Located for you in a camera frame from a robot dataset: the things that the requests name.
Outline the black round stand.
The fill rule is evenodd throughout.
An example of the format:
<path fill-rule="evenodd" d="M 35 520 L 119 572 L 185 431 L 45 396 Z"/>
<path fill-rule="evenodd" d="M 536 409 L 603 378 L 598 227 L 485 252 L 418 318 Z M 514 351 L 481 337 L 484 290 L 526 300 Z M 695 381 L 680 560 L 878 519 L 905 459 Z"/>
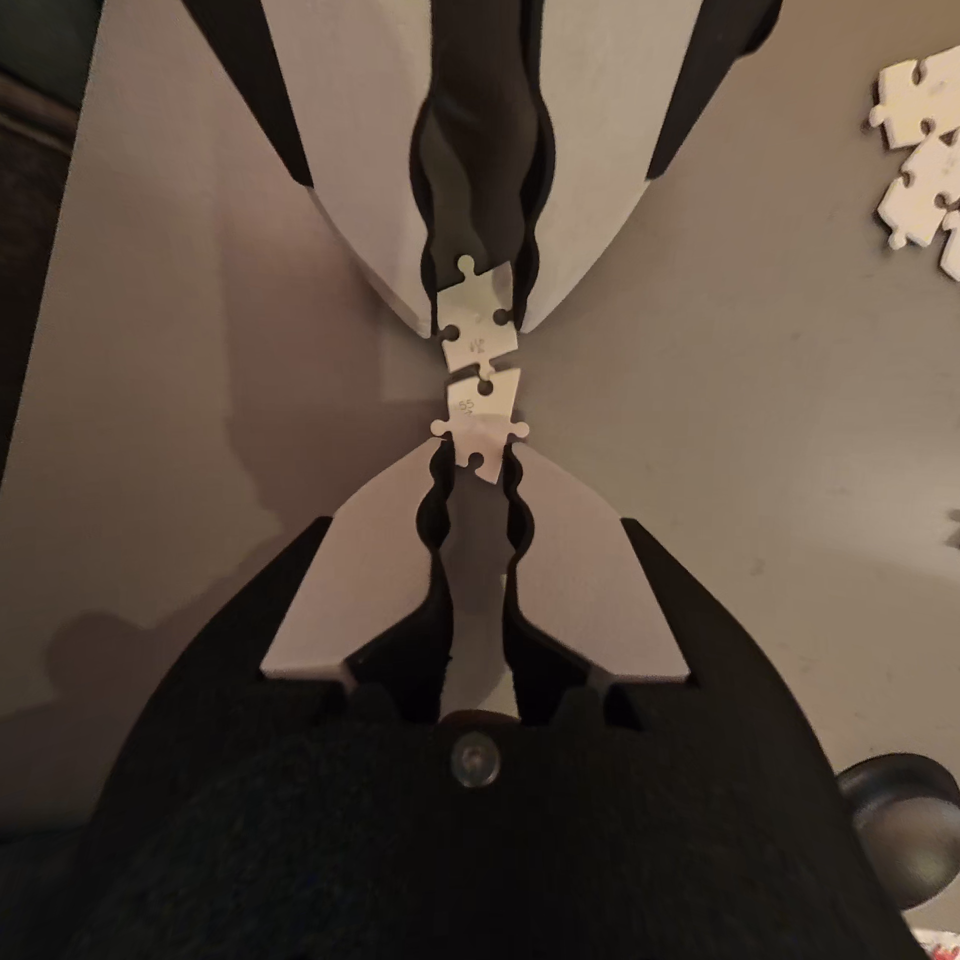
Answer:
<path fill-rule="evenodd" d="M 847 767 L 836 784 L 866 857 L 905 913 L 959 875 L 959 787 L 938 761 L 890 752 Z"/>

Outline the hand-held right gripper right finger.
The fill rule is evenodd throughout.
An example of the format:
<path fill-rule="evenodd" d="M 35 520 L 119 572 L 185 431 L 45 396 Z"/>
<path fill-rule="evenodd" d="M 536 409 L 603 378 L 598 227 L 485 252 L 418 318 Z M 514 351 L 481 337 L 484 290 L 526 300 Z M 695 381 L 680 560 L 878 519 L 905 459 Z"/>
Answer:
<path fill-rule="evenodd" d="M 504 450 L 504 655 L 521 722 L 570 691 L 615 717 L 629 690 L 684 690 L 690 666 L 620 514 L 524 442 Z"/>

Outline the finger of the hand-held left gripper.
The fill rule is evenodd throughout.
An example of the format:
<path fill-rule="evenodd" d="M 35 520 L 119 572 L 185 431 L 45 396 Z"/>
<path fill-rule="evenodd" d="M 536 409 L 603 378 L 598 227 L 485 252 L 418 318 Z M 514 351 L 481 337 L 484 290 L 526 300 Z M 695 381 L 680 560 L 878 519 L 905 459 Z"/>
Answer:
<path fill-rule="evenodd" d="M 700 9 L 700 1 L 544 3 L 539 90 L 555 163 L 522 333 L 581 282 L 642 198 Z"/>
<path fill-rule="evenodd" d="M 366 279 L 431 336 L 410 164 L 430 81 L 426 1 L 263 3 L 315 205 Z"/>

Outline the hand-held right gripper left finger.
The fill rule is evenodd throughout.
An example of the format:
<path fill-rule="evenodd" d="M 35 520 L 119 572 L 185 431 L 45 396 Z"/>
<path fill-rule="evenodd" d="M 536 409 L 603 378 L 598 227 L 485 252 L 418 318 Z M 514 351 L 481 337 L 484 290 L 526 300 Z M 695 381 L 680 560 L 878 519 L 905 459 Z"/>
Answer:
<path fill-rule="evenodd" d="M 268 679 L 379 685 L 409 722 L 437 722 L 454 612 L 441 557 L 454 446 L 431 438 L 331 518 L 260 664 Z"/>

